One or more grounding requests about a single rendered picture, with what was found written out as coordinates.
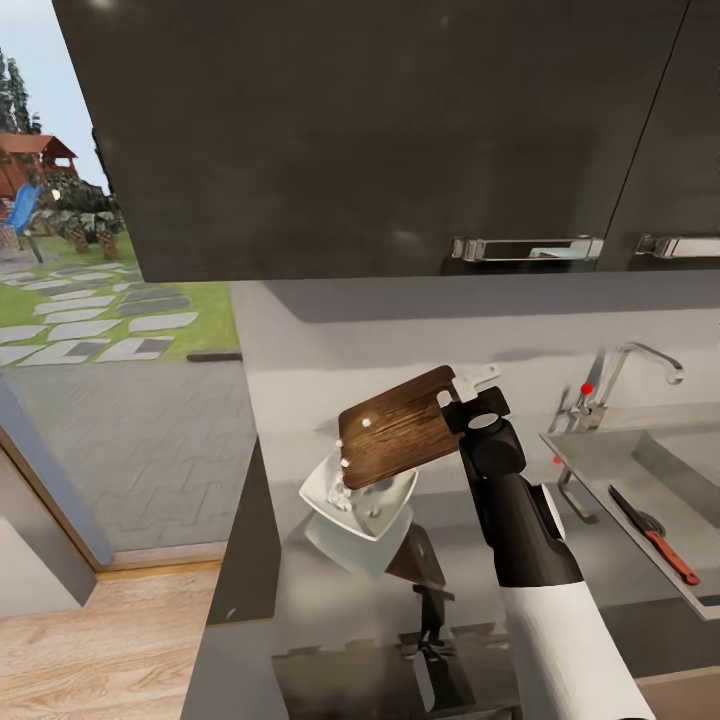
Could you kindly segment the cutting board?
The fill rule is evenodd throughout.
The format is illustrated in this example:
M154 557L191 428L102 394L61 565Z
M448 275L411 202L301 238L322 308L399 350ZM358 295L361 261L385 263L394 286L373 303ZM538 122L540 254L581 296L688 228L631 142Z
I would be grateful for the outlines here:
M466 434L450 432L437 399L447 391L452 403L460 401L455 377L452 368L439 366L338 416L347 491L364 491L371 483L459 451Z

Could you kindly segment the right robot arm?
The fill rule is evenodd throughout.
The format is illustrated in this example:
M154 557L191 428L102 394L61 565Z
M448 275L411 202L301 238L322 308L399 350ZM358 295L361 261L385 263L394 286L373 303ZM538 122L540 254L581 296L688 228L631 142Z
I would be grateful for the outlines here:
M524 720L657 720L622 660L565 543L547 487L532 486L499 362L452 379L460 401L441 409L459 451L494 566Z

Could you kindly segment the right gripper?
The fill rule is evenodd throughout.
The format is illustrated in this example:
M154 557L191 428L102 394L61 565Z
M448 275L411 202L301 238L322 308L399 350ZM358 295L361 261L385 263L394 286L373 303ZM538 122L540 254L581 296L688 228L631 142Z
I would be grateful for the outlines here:
M477 407L490 407L493 411L501 415L501 417L511 412L499 387L489 387L477 393L476 399L467 401L466 403L462 403L461 401L449 403L449 405L441 409L441 413L453 435L465 432L463 427L464 418L469 411Z

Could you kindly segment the parer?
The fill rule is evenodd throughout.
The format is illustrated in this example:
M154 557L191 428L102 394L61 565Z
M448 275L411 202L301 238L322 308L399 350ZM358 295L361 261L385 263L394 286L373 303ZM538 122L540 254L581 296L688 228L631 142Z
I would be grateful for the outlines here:
M640 530L644 531L644 535L652 540L656 545L660 553L665 559L685 578L685 582L692 586L698 586L700 584L700 578L685 564L685 562L674 552L674 550L664 541L664 539L658 534L656 528L650 523L647 523L643 517L641 517L632 506L623 498L622 494L618 492L612 486L612 492L619 503L625 508L625 510L634 519L634 524Z

